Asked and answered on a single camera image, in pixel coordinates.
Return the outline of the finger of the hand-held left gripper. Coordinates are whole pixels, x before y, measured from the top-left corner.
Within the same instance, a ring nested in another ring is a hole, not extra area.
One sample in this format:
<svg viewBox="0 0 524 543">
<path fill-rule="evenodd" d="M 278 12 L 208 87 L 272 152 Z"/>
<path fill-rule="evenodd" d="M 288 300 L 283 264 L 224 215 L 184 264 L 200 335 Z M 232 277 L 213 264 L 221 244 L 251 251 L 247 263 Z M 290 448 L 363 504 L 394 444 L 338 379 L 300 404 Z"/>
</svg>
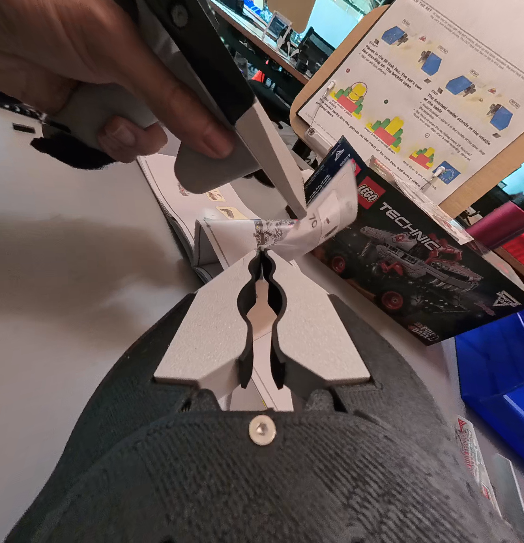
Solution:
<svg viewBox="0 0 524 543">
<path fill-rule="evenodd" d="M 307 215 L 302 171 L 258 100 L 237 120 L 237 134 L 298 219 Z"/>
</svg>

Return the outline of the wooden office desk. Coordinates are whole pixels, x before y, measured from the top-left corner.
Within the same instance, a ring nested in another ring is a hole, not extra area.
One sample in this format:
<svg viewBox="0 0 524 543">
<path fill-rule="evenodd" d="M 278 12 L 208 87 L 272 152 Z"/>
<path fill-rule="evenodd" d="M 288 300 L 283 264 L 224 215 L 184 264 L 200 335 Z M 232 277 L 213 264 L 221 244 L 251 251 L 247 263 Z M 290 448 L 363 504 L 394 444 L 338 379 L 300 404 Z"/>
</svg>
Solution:
<svg viewBox="0 0 524 543">
<path fill-rule="evenodd" d="M 263 31 L 255 25 L 252 19 L 246 20 L 242 18 L 219 1 L 209 1 L 209 5 L 216 14 L 219 14 L 220 17 L 239 31 L 254 46 L 264 51 L 269 58 L 272 58 L 274 62 L 279 64 L 284 71 L 291 74 L 302 85 L 306 85 L 309 82 L 309 78 L 295 68 L 293 63 L 277 49 L 276 43 L 272 39 L 264 36 Z"/>
</svg>

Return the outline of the person's left hand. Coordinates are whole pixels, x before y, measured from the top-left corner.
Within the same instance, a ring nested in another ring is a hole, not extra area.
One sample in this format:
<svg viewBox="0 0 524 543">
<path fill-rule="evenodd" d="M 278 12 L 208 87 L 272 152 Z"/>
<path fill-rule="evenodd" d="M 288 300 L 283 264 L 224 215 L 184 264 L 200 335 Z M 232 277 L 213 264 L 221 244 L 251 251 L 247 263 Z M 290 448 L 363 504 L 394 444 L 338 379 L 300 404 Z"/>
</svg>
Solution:
<svg viewBox="0 0 524 543">
<path fill-rule="evenodd" d="M 114 1 L 0 1 L 0 92 L 55 113 L 78 83 L 121 85 L 210 158 L 234 149 L 233 133 L 167 69 Z"/>
</svg>

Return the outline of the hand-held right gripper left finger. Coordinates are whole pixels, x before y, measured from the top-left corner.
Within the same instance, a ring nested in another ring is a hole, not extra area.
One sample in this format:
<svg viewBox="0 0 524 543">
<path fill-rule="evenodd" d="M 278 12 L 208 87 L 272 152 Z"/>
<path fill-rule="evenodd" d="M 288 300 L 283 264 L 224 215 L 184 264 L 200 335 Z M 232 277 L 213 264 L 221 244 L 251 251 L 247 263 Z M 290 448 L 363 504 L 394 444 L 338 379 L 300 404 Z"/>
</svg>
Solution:
<svg viewBox="0 0 524 543">
<path fill-rule="evenodd" d="M 154 379 L 198 389 L 247 388 L 253 370 L 253 327 L 261 251 L 254 250 L 198 289 Z"/>
</svg>

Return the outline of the white instruction booklet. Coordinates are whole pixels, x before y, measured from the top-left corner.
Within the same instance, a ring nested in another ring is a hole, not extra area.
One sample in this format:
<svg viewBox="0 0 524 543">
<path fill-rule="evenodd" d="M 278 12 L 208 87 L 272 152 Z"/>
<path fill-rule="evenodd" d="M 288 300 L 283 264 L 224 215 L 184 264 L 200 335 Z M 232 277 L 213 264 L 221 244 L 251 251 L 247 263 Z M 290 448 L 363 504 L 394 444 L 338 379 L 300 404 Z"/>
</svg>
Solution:
<svg viewBox="0 0 524 543">
<path fill-rule="evenodd" d="M 309 182 L 315 183 L 315 190 L 308 215 L 301 220 L 256 217 L 231 184 L 204 194 L 191 193 L 171 171 L 175 160 L 167 155 L 152 155 L 138 161 L 166 218 L 182 241 L 192 268 L 205 284 L 254 250 L 262 254 L 264 250 L 272 250 L 296 267 L 294 259 L 350 225 L 358 213 L 355 170 L 350 158 L 337 159 L 337 166 L 320 166 L 315 172 L 303 172 L 304 176 L 309 175 Z M 252 375 L 260 381 L 263 378 L 255 369 L 255 336 L 267 329 L 264 338 L 271 347 L 272 323 L 276 318 L 268 305 L 267 291 L 261 257 L 257 301 L 248 313 L 253 327 Z M 208 390 L 220 400 L 230 397 L 235 389 Z M 289 390 L 307 399 L 317 389 Z"/>
</svg>

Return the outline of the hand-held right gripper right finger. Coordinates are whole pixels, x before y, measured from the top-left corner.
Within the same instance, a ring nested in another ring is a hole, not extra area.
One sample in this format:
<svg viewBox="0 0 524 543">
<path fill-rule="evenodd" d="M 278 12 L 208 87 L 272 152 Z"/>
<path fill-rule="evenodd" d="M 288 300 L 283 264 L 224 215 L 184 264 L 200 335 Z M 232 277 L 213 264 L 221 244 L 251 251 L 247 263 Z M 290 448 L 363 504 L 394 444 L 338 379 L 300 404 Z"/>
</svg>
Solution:
<svg viewBox="0 0 524 543">
<path fill-rule="evenodd" d="M 262 254 L 272 323 L 270 367 L 278 389 L 366 383 L 370 372 L 325 289 L 272 250 Z"/>
</svg>

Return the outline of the maroon container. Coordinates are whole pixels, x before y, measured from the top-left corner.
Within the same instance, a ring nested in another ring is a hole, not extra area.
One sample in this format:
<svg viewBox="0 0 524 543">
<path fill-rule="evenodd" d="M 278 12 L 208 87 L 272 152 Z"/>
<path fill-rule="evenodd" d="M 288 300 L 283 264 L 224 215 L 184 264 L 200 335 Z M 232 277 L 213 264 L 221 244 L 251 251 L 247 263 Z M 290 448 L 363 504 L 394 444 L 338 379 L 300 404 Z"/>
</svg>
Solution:
<svg viewBox="0 0 524 543">
<path fill-rule="evenodd" d="M 524 194 L 515 195 L 465 231 L 489 250 L 524 234 Z"/>
</svg>

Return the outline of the blue storage bin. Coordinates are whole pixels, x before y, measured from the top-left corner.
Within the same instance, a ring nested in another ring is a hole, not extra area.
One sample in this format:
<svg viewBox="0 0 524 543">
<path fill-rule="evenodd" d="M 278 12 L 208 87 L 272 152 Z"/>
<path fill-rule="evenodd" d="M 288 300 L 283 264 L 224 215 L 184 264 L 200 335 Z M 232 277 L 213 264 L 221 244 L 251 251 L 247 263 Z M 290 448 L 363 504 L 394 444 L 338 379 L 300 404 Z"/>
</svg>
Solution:
<svg viewBox="0 0 524 543">
<path fill-rule="evenodd" d="M 462 400 L 524 459 L 524 310 L 455 343 Z"/>
</svg>

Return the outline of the printed instruction board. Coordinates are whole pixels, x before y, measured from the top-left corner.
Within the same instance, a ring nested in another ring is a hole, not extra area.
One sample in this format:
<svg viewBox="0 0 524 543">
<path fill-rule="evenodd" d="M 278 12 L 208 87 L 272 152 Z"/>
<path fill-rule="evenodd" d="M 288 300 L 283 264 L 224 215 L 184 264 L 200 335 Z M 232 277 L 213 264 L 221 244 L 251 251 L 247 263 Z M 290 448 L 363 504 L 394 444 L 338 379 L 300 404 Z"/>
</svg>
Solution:
<svg viewBox="0 0 524 543">
<path fill-rule="evenodd" d="M 524 162 L 524 1 L 395 1 L 365 16 L 293 105 L 315 148 L 365 160 L 458 216 Z"/>
</svg>

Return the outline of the grey desk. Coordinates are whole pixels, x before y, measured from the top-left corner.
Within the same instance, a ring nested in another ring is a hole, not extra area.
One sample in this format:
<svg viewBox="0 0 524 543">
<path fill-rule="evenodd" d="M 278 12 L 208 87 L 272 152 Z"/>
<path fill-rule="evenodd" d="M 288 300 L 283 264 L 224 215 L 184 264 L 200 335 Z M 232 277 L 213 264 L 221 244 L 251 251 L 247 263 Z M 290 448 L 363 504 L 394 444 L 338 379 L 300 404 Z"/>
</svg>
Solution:
<svg viewBox="0 0 524 543">
<path fill-rule="evenodd" d="M 137 163 L 79 171 L 0 109 L 0 542 L 97 385 L 200 285 Z"/>
</svg>

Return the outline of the red storage bin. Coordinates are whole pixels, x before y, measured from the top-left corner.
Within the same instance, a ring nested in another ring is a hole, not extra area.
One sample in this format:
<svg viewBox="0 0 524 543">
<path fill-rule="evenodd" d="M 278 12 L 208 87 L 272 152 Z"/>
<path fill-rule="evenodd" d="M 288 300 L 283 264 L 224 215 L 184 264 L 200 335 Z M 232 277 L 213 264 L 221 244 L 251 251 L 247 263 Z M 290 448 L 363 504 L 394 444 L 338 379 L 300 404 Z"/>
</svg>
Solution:
<svg viewBox="0 0 524 543">
<path fill-rule="evenodd" d="M 524 233 L 504 243 L 502 248 L 524 266 Z"/>
</svg>

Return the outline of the black toy set box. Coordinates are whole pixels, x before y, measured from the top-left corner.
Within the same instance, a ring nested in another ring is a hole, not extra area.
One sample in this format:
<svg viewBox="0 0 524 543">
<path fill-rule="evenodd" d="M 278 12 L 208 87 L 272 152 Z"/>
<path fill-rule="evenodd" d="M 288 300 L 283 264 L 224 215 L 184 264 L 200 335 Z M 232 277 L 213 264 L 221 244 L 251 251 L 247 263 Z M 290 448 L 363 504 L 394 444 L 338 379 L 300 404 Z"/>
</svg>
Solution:
<svg viewBox="0 0 524 543">
<path fill-rule="evenodd" d="M 356 219 L 311 254 L 431 345 L 524 310 L 524 283 L 494 253 L 459 244 L 341 137 L 358 187 Z"/>
</svg>

